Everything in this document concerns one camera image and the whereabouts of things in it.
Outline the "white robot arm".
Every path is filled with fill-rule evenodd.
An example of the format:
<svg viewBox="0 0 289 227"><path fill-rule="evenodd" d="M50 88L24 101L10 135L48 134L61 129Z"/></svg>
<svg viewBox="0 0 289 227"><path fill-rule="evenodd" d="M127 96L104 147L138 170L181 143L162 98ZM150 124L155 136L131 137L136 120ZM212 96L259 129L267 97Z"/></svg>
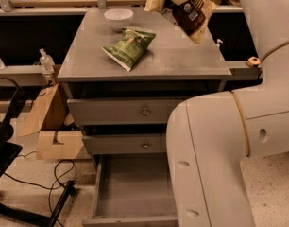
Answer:
<svg viewBox="0 0 289 227"><path fill-rule="evenodd" d="M255 227L240 167L289 151L289 0L240 0L263 81L180 103L166 146L179 227Z"/></svg>

